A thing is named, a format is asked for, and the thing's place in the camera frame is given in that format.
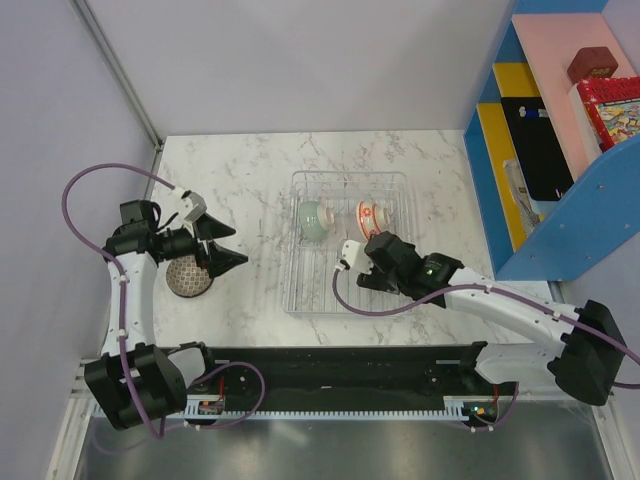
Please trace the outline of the orange patterned bowl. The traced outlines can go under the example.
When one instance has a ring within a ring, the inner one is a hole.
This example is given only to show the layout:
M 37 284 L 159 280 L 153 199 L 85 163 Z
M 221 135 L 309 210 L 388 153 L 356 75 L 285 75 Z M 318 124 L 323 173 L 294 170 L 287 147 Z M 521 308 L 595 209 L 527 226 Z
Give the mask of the orange patterned bowl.
M 356 225 L 366 240 L 386 231 L 391 224 L 387 208 L 373 201 L 361 201 L 355 211 Z

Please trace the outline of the green glass bowl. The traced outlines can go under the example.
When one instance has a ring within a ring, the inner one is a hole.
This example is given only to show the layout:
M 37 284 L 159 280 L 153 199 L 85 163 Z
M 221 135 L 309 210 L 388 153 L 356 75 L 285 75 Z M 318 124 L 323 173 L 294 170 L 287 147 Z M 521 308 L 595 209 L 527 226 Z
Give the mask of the green glass bowl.
M 323 241 L 335 222 L 333 210 L 324 201 L 308 200 L 299 205 L 298 221 L 306 239 Z

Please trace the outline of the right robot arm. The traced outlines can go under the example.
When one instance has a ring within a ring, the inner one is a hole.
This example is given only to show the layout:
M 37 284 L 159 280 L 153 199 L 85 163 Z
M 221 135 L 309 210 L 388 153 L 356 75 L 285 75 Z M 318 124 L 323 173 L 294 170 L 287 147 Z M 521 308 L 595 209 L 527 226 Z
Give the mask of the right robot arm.
M 409 298 L 406 310 L 433 304 L 493 322 L 526 338 L 524 344 L 476 342 L 461 360 L 458 381 L 467 392 L 491 384 L 555 385 L 592 406 L 607 403 L 631 352 L 605 305 L 543 301 L 487 278 L 441 253 L 420 256 L 388 231 L 367 242 L 346 241 L 341 261 L 359 287 Z

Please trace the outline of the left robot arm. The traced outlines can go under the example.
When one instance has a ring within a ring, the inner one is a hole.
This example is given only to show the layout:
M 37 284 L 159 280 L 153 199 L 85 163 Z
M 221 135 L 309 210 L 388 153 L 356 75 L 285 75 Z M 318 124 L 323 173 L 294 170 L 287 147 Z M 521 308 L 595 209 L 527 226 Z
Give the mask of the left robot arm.
M 160 225 L 160 207 L 148 200 L 124 203 L 121 225 L 105 244 L 111 277 L 109 326 L 100 357 L 87 364 L 84 379 L 103 413 L 117 430 L 152 423 L 184 410 L 187 390 L 208 393 L 219 369 L 202 342 L 170 352 L 156 344 L 153 291 L 165 261 L 194 261 L 209 280 L 247 262 L 247 256 L 217 244 L 235 229 L 207 212 L 205 200 L 184 194 L 176 230 Z

